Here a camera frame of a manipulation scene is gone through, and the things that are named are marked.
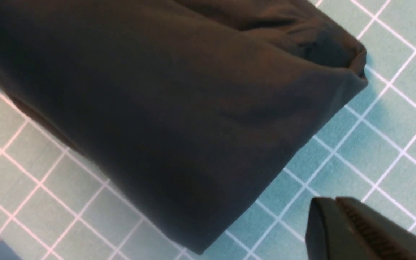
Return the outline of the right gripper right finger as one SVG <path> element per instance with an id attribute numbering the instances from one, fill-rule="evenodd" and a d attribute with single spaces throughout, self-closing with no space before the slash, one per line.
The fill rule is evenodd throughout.
<path id="1" fill-rule="evenodd" d="M 416 260 L 416 235 L 357 199 L 338 197 L 336 203 L 380 260 Z"/>

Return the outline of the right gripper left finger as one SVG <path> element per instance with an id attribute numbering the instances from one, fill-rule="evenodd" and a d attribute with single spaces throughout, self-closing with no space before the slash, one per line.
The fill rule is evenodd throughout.
<path id="1" fill-rule="evenodd" d="M 336 201 L 314 197 L 305 234 L 309 260 L 377 260 Z"/>

